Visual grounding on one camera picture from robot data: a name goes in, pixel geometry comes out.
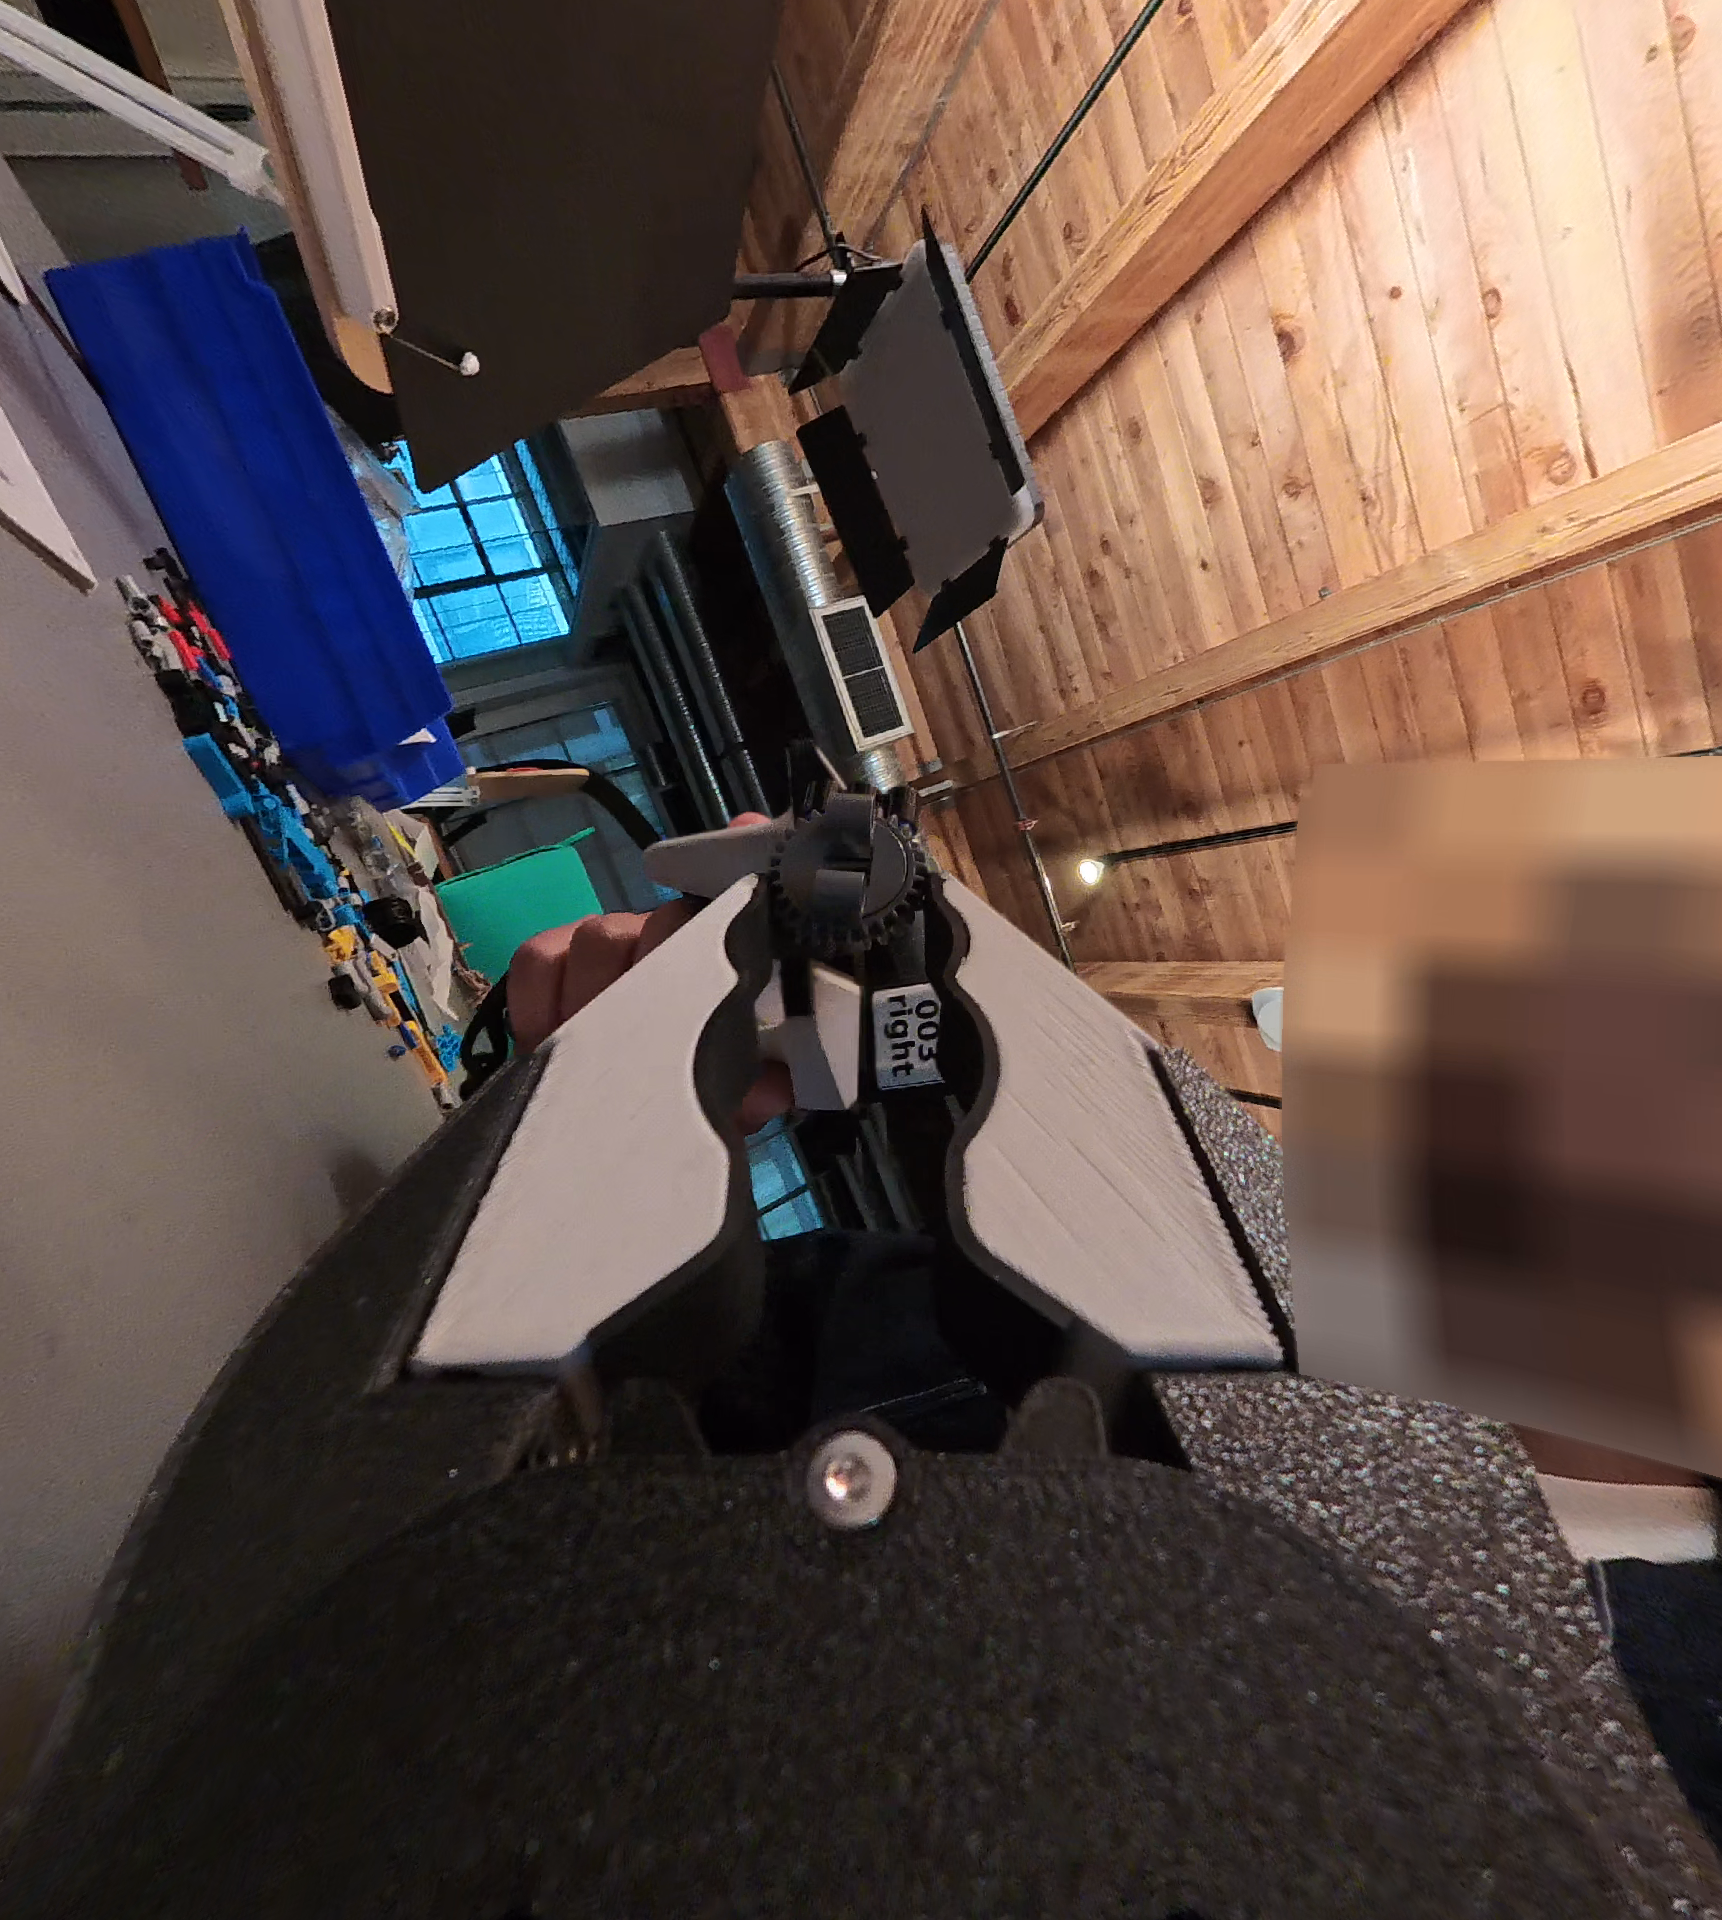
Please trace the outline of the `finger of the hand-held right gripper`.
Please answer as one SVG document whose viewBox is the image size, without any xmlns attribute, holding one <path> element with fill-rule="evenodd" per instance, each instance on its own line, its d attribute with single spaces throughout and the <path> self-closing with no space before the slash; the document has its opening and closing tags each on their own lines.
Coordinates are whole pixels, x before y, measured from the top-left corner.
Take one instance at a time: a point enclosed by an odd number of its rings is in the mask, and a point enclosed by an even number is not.
<svg viewBox="0 0 1722 1920">
<path fill-rule="evenodd" d="M 756 1052 L 785 1070 L 799 1111 L 851 1111 L 860 1101 L 865 992 L 850 972 L 780 959 L 753 1001 Z"/>
</svg>

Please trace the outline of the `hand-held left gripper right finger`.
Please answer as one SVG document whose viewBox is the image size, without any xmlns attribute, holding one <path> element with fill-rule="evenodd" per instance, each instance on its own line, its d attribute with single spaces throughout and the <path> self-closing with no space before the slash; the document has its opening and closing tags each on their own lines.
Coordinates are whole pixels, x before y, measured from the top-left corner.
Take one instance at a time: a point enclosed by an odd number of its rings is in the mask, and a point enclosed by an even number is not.
<svg viewBox="0 0 1722 1920">
<path fill-rule="evenodd" d="M 1144 1372 L 1279 1372 L 1286 1333 L 1135 1020 L 962 882 L 933 906 L 981 1044 L 950 1158 L 967 1257 L 1059 1331 Z"/>
</svg>

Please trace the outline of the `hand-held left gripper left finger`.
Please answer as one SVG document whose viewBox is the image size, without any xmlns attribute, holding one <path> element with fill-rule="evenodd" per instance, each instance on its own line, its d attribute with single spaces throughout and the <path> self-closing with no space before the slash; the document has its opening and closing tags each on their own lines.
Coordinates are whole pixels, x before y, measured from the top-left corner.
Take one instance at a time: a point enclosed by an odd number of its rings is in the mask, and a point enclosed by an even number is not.
<svg viewBox="0 0 1722 1920">
<path fill-rule="evenodd" d="M 561 1378 L 737 1257 L 740 1125 L 772 972 L 740 877 L 538 1052 L 538 1077 L 423 1319 L 422 1375 Z"/>
</svg>

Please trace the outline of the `grey gear assembly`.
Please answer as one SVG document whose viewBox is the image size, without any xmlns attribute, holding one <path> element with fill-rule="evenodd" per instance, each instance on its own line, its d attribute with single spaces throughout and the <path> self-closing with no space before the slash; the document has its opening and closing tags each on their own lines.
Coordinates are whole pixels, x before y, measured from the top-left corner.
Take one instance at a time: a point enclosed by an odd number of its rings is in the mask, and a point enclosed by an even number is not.
<svg viewBox="0 0 1722 1920">
<path fill-rule="evenodd" d="M 839 963 L 893 944 L 924 912 L 933 862 L 912 785 L 827 785 L 780 832 L 765 875 L 772 954 Z"/>
</svg>

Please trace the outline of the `person's right forearm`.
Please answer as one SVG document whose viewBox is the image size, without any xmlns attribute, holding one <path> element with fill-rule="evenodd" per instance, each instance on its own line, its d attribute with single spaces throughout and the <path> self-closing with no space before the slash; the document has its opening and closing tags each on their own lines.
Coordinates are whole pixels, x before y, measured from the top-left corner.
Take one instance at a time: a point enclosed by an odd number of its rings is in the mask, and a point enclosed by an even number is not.
<svg viewBox="0 0 1722 1920">
<path fill-rule="evenodd" d="M 785 1452 L 877 1423 L 926 1452 L 992 1452 L 1008 1412 L 941 1331 L 922 1234 L 820 1228 L 768 1240 L 752 1340 L 699 1402 L 710 1452 Z"/>
</svg>

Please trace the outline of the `grey desk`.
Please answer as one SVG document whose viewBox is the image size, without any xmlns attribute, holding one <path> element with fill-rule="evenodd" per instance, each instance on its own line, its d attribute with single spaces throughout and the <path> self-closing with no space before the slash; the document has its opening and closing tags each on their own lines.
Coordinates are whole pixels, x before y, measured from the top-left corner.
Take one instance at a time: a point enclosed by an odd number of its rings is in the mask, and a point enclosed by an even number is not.
<svg viewBox="0 0 1722 1920">
<path fill-rule="evenodd" d="M 437 1114 L 184 758 L 113 591 L 166 539 L 3 295 L 0 396 L 97 573 L 0 526 L 3 1817 L 178 1428 Z"/>
</svg>

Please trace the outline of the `person's right hand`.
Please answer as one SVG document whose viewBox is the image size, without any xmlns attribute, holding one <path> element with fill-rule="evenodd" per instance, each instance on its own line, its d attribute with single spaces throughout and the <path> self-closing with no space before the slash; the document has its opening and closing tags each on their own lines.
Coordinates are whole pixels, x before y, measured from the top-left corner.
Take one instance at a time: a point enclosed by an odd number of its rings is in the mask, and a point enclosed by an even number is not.
<svg viewBox="0 0 1722 1920">
<path fill-rule="evenodd" d="M 514 1049 L 536 1052 L 695 912 L 694 900 L 672 900 L 643 915 L 588 917 L 528 939 L 514 951 L 506 972 Z"/>
</svg>

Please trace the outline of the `white vent grille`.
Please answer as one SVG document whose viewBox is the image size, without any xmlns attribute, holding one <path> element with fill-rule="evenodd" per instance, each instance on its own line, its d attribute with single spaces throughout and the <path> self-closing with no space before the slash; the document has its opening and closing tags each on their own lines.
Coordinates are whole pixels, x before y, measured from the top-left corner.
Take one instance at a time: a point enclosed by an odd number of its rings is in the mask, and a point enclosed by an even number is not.
<svg viewBox="0 0 1722 1920">
<path fill-rule="evenodd" d="M 809 616 L 851 745 L 872 750 L 912 737 L 914 723 L 867 599 L 842 599 Z"/>
</svg>

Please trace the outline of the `pile of small pins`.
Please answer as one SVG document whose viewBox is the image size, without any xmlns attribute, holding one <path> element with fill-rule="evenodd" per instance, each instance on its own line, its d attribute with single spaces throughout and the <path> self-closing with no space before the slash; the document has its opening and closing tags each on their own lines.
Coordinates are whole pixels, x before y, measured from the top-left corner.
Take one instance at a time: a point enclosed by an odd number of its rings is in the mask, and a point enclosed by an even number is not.
<svg viewBox="0 0 1722 1920">
<path fill-rule="evenodd" d="M 124 573 L 114 588 L 187 758 L 282 912 L 317 941 L 330 1003 L 373 1020 L 388 1055 L 417 1069 L 441 1110 L 455 1110 L 460 1031 L 446 1000 L 417 979 L 433 945 L 413 870 L 360 828 L 354 803 L 303 790 L 177 554 L 158 546 L 144 567 L 146 580 Z"/>
</svg>

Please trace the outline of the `white shirt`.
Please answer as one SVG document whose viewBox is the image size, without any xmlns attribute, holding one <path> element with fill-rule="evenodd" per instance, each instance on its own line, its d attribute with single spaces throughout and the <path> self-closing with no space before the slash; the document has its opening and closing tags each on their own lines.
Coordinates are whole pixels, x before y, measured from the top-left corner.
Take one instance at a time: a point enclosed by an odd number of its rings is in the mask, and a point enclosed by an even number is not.
<svg viewBox="0 0 1722 1920">
<path fill-rule="evenodd" d="M 1720 1504 L 1703 1483 L 1539 1476 L 1539 1491 L 1579 1563 L 1700 1565 L 1720 1559 Z"/>
</svg>

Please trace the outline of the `grey studio light panel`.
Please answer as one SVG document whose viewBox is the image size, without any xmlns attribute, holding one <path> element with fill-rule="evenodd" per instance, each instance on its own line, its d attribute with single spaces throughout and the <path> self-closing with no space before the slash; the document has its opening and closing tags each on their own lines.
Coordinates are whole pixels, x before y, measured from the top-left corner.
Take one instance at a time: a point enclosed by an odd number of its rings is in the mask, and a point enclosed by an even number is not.
<svg viewBox="0 0 1722 1920">
<path fill-rule="evenodd" d="M 928 220 L 897 261 L 741 274 L 733 291 L 820 301 L 791 396 L 834 385 L 796 435 L 861 602 L 922 601 L 912 652 L 987 606 L 1042 493 L 959 253 Z"/>
</svg>

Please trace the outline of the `blue plastic bin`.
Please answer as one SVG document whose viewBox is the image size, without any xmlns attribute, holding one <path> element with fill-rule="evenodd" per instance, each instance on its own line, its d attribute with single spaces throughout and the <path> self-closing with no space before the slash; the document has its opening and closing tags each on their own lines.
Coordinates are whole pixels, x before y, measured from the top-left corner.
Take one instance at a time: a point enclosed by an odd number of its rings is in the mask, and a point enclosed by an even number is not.
<svg viewBox="0 0 1722 1920">
<path fill-rule="evenodd" d="M 382 810 L 460 781 L 448 687 L 248 238 L 46 285 L 286 760 Z"/>
</svg>

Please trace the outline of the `dark board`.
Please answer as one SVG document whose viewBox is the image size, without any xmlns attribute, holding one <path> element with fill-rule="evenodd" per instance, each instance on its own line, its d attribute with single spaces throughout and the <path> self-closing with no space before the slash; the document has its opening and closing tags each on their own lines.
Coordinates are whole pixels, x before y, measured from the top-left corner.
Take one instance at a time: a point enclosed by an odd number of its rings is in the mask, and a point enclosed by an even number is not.
<svg viewBox="0 0 1722 1920">
<path fill-rule="evenodd" d="M 728 321 L 779 2 L 333 2 L 423 487 Z"/>
</svg>

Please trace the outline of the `silver ventilation duct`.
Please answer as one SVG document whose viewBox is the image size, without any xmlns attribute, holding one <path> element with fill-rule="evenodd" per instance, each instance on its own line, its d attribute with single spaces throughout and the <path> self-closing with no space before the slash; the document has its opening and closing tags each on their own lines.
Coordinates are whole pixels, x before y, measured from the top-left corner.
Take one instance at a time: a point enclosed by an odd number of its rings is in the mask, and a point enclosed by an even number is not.
<svg viewBox="0 0 1722 1920">
<path fill-rule="evenodd" d="M 910 737 L 872 750 L 856 750 L 850 741 L 809 611 L 860 595 L 839 586 L 829 546 L 809 510 L 809 495 L 806 469 L 785 441 L 749 447 L 730 469 L 730 510 L 809 733 L 846 783 L 886 791 L 903 783 L 900 743 Z"/>
</svg>

